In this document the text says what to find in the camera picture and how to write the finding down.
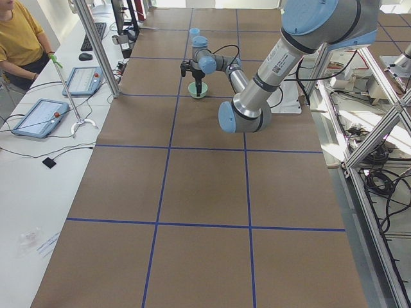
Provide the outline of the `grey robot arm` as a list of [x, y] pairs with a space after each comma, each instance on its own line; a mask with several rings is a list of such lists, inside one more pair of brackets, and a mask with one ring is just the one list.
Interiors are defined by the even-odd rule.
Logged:
[[268, 99], [305, 55], [323, 44], [330, 50], [371, 45], [377, 34], [379, 1], [288, 1], [281, 17], [281, 36], [257, 72], [247, 79], [240, 60], [208, 49], [208, 40], [191, 29], [192, 59], [181, 65], [191, 71], [196, 91], [202, 91], [202, 78], [224, 72], [235, 95], [218, 110], [220, 128], [227, 133], [253, 133], [271, 121]]

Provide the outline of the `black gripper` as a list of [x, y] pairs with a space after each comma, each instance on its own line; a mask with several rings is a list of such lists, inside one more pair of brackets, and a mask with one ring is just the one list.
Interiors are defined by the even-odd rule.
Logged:
[[206, 74], [201, 70], [195, 67], [191, 68], [192, 76], [195, 79], [195, 88], [196, 88], [196, 97], [200, 97], [201, 95], [201, 83], [202, 79], [206, 76]]

